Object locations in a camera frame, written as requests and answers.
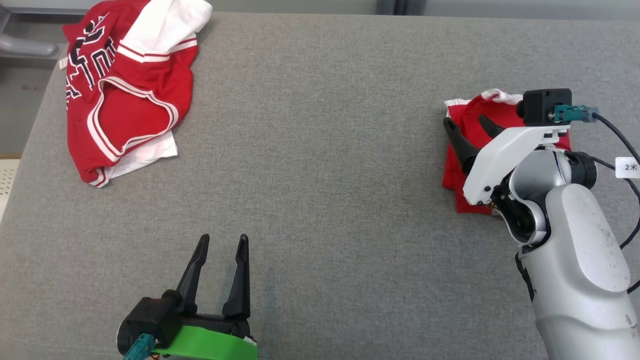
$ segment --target gray floor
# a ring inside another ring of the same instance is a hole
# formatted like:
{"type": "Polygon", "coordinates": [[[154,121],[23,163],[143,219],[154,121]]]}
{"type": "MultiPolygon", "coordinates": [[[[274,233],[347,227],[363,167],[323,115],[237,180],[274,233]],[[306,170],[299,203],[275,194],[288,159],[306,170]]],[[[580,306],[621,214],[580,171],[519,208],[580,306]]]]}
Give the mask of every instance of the gray floor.
{"type": "MultiPolygon", "coordinates": [[[[12,15],[4,32],[15,37],[65,43],[62,24],[77,20],[78,17],[69,16],[12,15]]],[[[10,58],[0,54],[0,153],[24,149],[55,66],[54,60],[10,58]]]]}

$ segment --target cable label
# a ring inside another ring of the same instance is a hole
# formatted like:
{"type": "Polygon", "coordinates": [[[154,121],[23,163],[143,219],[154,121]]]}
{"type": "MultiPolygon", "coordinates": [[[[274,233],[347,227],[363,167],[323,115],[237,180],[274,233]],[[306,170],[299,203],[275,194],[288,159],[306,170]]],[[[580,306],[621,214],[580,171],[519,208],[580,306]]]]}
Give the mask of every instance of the cable label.
{"type": "Polygon", "coordinates": [[[640,165],[632,157],[616,158],[616,177],[618,179],[640,179],[640,165]]]}

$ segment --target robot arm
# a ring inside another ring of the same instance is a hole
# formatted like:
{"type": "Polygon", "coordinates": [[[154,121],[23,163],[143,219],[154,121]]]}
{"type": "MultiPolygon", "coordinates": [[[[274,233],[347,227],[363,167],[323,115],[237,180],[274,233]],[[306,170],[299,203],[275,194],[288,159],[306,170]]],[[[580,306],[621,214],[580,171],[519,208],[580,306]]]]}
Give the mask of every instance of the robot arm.
{"type": "MultiPolygon", "coordinates": [[[[571,107],[569,89],[526,92],[518,105],[525,127],[502,129],[481,117],[493,137],[482,149],[466,141],[450,119],[444,125],[468,175],[466,199],[501,215],[519,243],[516,265],[549,359],[638,359],[627,262],[589,190],[595,163],[584,153],[553,146],[569,128],[563,117],[585,109],[571,107]],[[572,108],[578,111],[565,112],[572,108]]],[[[592,111],[575,119],[591,122],[592,111]]]]}
{"type": "Polygon", "coordinates": [[[184,356],[201,360],[257,360],[258,348],[247,319],[251,316],[249,238],[241,235],[236,274],[221,315],[198,314],[195,303],[200,269],[207,261],[204,234],[176,290],[161,299],[143,297],[122,321],[116,344],[124,360],[184,356]]]}

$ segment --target teal connector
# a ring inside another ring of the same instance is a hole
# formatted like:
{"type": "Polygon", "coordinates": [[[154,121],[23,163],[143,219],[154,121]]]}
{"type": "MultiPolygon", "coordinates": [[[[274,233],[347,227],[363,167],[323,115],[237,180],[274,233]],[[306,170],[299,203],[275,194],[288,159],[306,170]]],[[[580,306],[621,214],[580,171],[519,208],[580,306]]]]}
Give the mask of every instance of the teal connector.
{"type": "Polygon", "coordinates": [[[154,347],[156,347],[154,337],[149,334],[142,334],[124,355],[124,360],[145,360],[151,356],[154,347]]]}
{"type": "Polygon", "coordinates": [[[588,108],[584,105],[556,105],[549,117],[555,122],[596,122],[593,113],[598,113],[598,108],[588,108]]]}

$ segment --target folded red shirt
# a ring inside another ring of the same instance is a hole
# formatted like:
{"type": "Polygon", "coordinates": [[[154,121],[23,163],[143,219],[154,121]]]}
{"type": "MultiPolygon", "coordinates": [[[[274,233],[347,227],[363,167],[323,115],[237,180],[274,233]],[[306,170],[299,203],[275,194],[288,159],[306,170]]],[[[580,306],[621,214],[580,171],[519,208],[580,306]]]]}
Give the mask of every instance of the folded red shirt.
{"type": "MultiPolygon", "coordinates": [[[[484,115],[502,127],[524,126],[522,119],[516,114],[516,105],[522,100],[522,95],[510,95],[498,89],[482,92],[472,100],[454,99],[445,101],[447,116],[453,120],[462,135],[478,149],[482,149],[491,141],[491,137],[482,129],[478,117],[484,115]]],[[[571,150],[569,136],[560,138],[556,146],[571,150]]],[[[442,186],[456,192],[456,210],[458,213],[491,214],[486,206],[471,205],[462,194],[462,186],[467,176],[462,172],[451,144],[447,149],[442,186]]]]}

